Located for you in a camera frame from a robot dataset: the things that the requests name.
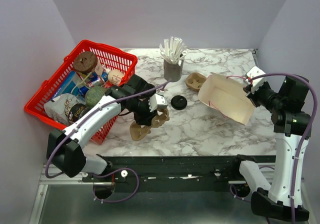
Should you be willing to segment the single brown cup carrier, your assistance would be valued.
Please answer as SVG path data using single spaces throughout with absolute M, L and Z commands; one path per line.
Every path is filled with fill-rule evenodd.
M 138 124 L 135 120 L 131 123 L 129 127 L 129 133 L 133 141 L 137 142 L 146 137 L 149 133 L 151 133 L 152 128 L 159 128 L 165 122 L 170 120 L 169 110 L 165 109 L 157 109 L 155 111 L 155 116 L 151 119 L 151 125 L 141 125 Z

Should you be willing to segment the pink beige paper bag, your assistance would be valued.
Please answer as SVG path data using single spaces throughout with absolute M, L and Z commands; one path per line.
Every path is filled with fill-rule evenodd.
M 241 83 L 213 72 L 200 88 L 198 99 L 242 125 L 249 122 L 255 110 L 252 102 L 246 97 Z

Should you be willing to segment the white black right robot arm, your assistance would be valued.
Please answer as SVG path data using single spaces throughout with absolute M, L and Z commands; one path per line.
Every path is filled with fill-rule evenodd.
M 308 80 L 286 76 L 278 92 L 269 83 L 255 80 L 243 88 L 255 107 L 271 113 L 276 140 L 276 157 L 271 183 L 253 157 L 240 156 L 230 167 L 230 175 L 245 179 L 251 192 L 251 210 L 257 216 L 285 222 L 306 222 L 310 213 L 303 207 L 301 178 L 305 149 L 309 143 L 311 116 L 302 111 L 309 88 Z

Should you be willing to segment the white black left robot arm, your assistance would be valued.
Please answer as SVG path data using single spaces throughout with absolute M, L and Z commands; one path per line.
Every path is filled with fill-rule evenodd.
M 103 125 L 123 110 L 134 115 L 129 127 L 133 141 L 142 140 L 152 128 L 162 126 L 170 119 L 168 101 L 163 94 L 165 86 L 166 83 L 154 86 L 134 74 L 128 82 L 107 88 L 89 110 L 70 109 L 69 114 L 76 118 L 75 122 L 49 134 L 46 167 L 53 164 L 70 178 L 88 173 L 101 182 L 107 181 L 111 175 L 108 161 L 98 154 L 85 155 L 83 149 Z

